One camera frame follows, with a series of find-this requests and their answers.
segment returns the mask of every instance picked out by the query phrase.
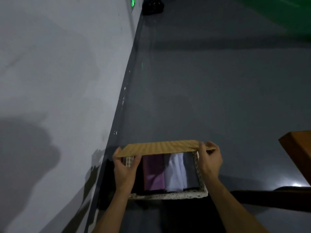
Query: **person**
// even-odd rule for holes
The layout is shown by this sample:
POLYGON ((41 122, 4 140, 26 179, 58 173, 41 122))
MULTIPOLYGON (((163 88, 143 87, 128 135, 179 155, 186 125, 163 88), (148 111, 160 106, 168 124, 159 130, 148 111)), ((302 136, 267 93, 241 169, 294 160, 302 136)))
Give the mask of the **person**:
MULTIPOLYGON (((268 232, 225 188, 218 179, 222 157, 219 147, 207 142, 216 149, 208 154, 203 142, 199 145, 198 167, 208 193, 211 196, 227 232, 268 232)), ((128 197, 134 185, 136 170, 142 156, 137 155, 131 167, 122 164, 120 158, 113 156, 115 164, 116 192, 106 212, 95 226, 93 233, 117 233, 120 230, 128 197)))

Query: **exit sign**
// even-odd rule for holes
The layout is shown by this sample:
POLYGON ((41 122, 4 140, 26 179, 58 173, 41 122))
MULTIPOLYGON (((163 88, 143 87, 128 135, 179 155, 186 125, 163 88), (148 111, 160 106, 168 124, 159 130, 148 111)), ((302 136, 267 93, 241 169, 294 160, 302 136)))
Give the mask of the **exit sign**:
POLYGON ((135 6, 135 0, 131 0, 131 6, 132 8, 135 6))

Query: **person's left hand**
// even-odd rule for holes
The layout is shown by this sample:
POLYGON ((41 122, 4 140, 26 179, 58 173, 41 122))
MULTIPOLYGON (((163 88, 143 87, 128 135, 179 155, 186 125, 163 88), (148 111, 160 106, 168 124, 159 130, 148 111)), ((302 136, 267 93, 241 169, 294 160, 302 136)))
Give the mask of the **person's left hand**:
MULTIPOLYGON (((117 154, 122 149, 119 147, 116 149, 114 154, 117 154)), ((131 165, 131 167, 126 167, 123 165, 121 158, 117 158, 115 156, 112 157, 115 164, 115 181, 116 181, 116 193, 123 194, 125 196, 129 196, 136 177, 136 170, 142 159, 141 155, 135 156, 135 159, 131 165)))

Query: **floor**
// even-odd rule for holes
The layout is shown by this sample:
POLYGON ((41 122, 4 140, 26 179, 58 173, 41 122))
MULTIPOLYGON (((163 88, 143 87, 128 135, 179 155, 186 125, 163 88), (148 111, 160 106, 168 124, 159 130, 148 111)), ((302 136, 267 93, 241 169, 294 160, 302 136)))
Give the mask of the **floor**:
MULTIPOLYGON (((237 0, 162 1, 144 18, 121 144, 211 140, 229 190, 309 186, 278 138, 311 129, 311 44, 237 0)), ((271 232, 311 227, 310 213, 246 207, 271 232)), ((162 208, 130 203, 120 232, 163 232, 162 208)))

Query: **green floor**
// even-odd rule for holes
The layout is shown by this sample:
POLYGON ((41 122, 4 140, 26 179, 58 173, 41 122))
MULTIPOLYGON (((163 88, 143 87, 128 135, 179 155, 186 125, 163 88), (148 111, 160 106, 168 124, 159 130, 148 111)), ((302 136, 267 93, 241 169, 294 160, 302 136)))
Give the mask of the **green floor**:
POLYGON ((311 40, 311 0, 239 0, 291 34, 311 40))

